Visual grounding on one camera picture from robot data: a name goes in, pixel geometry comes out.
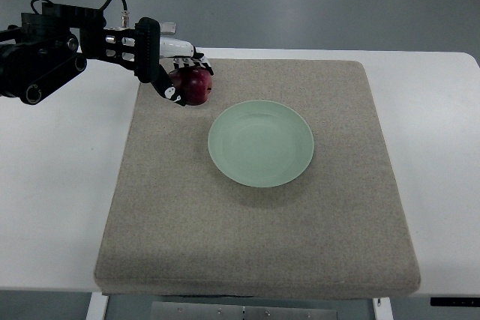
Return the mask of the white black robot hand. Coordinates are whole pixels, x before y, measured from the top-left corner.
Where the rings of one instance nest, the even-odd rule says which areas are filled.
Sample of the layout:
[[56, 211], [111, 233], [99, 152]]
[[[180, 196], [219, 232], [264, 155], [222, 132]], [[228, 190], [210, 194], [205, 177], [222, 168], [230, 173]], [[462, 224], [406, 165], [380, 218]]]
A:
[[[206, 56], [197, 51], [197, 48], [185, 40], [179, 40], [172, 37], [160, 38], [160, 59], [169, 58], [173, 60], [173, 70], [181, 67], [200, 66], [205, 68], [210, 74], [211, 78], [214, 71]], [[169, 73], [167, 73], [162, 66], [160, 66], [159, 77], [152, 83], [155, 91], [163, 98], [177, 103], [181, 106], [188, 106], [182, 99], [179, 91], [173, 86], [170, 80]]]

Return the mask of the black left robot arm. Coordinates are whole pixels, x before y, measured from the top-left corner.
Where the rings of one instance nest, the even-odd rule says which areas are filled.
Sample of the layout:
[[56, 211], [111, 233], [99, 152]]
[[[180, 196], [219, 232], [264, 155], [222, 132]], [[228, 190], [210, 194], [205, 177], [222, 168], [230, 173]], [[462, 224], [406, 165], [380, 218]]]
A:
[[36, 105], [87, 66], [89, 59], [117, 64], [142, 83], [161, 78], [160, 25], [143, 17], [133, 28], [107, 28], [105, 9], [38, 0], [20, 25], [1, 30], [1, 95]]

